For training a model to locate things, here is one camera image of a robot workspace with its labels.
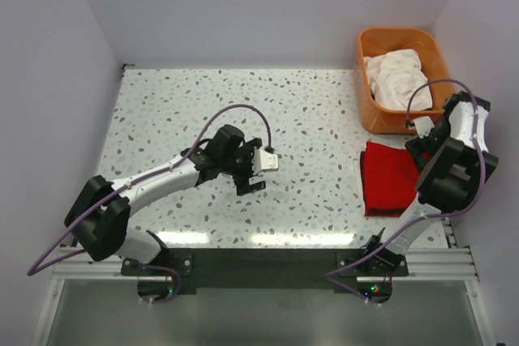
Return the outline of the bright red t shirt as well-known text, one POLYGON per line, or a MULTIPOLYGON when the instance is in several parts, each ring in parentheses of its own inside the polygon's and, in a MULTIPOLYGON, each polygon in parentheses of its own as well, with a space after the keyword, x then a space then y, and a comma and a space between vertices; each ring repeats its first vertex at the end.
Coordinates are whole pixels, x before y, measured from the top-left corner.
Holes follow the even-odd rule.
POLYGON ((406 149, 368 141, 360 162, 366 208, 406 210, 414 201, 419 171, 406 149))

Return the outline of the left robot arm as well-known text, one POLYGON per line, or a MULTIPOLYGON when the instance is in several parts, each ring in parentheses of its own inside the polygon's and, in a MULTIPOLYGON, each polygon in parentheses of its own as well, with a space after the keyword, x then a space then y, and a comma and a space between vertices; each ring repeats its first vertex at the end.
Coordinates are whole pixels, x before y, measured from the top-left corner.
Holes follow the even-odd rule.
POLYGON ((130 228, 134 214, 221 174, 232 178, 238 196, 255 193, 264 190, 266 183, 251 179, 278 168, 279 158, 272 147, 259 138, 246 141, 238 128, 224 125, 213 137, 201 139, 155 169, 113 181, 92 177, 64 224, 93 261, 117 255, 138 262, 150 275, 159 275, 168 265, 167 247, 155 233, 130 228))

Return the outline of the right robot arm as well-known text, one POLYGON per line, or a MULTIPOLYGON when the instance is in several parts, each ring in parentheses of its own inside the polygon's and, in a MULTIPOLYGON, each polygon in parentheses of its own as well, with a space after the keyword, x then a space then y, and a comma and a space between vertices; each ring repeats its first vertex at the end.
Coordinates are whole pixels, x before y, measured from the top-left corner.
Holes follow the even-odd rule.
POLYGON ((404 266, 409 248, 431 224, 474 206, 499 163, 485 144, 490 111, 489 101, 458 92, 445 102, 438 123, 428 116, 407 120, 416 133, 405 145, 418 168, 416 195, 391 237, 378 233, 359 251, 360 269, 373 276, 393 273, 404 266))

